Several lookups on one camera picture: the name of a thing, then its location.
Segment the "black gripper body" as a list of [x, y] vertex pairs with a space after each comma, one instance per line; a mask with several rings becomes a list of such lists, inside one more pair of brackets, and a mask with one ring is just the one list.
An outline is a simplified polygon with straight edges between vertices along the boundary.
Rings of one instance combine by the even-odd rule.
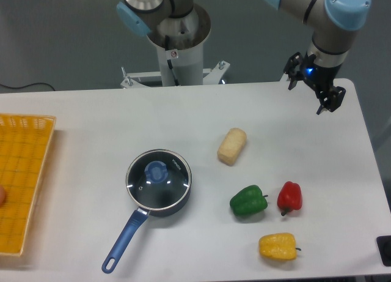
[[301, 65], [305, 84], [315, 94], [341, 94], [341, 88], [334, 86], [334, 78], [341, 64], [342, 54], [307, 51]]

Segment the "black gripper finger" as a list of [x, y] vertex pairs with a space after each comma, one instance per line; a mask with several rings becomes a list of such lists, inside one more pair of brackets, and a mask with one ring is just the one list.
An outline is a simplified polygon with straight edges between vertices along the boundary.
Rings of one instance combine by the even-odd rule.
[[304, 75], [300, 70], [304, 58], [300, 52], [295, 53], [288, 58], [287, 63], [284, 66], [283, 73], [288, 75], [289, 85], [288, 90], [292, 90], [296, 87], [298, 81], [304, 80]]
[[320, 106], [316, 111], [320, 115], [323, 111], [334, 112], [338, 109], [346, 94], [346, 89], [340, 86], [328, 86], [326, 90], [316, 90], [316, 97], [320, 102]]

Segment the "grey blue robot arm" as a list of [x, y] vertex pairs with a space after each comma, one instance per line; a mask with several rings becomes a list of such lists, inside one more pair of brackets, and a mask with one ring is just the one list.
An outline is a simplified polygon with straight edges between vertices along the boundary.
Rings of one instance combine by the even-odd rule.
[[[314, 91], [319, 111], [337, 110], [346, 91], [334, 79], [365, 24], [371, 0], [265, 1], [313, 29], [306, 53], [295, 53], [285, 64], [289, 87], [302, 81]], [[216, 84], [222, 78], [223, 62], [209, 74], [203, 72], [203, 44], [211, 20], [194, 0], [122, 0], [116, 11], [130, 31], [155, 46], [164, 86]]]

